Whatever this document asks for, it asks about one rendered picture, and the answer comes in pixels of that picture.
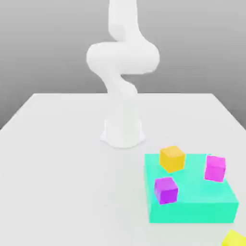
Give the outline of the small orange cube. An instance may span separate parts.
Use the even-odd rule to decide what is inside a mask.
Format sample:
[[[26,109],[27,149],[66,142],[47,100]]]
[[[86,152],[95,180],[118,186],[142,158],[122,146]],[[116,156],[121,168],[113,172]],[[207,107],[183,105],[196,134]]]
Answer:
[[[167,173],[183,170],[185,167],[185,153],[177,146],[169,146],[160,150],[160,166]]]

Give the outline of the small purple cube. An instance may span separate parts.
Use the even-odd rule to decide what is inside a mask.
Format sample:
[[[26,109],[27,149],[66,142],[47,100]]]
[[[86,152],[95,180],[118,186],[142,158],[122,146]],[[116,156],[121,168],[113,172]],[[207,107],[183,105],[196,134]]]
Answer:
[[[178,186],[172,177],[155,179],[154,194],[160,205],[175,203],[178,196]]]

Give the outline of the small pink cube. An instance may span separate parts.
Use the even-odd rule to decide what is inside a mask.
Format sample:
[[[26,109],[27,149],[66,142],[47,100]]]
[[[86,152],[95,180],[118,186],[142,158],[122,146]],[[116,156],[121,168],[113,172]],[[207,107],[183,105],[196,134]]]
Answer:
[[[226,160],[224,157],[207,155],[204,179],[220,182],[224,180],[226,171]]]

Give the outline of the small yellow cube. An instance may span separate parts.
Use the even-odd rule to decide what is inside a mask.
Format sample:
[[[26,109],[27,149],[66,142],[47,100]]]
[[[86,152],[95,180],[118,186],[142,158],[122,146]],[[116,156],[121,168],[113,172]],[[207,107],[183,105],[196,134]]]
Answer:
[[[231,229],[223,239],[221,246],[246,246],[246,237]]]

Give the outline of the large turquoise box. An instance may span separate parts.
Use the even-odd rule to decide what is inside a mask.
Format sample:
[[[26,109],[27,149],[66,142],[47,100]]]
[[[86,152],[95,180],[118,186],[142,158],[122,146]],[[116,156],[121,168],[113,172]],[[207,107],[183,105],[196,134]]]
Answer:
[[[167,173],[158,154],[145,154],[144,182],[150,223],[232,223],[238,200],[226,180],[204,179],[206,154],[187,154],[181,171]],[[154,194],[157,178],[171,177],[178,186],[177,201],[159,204]]]

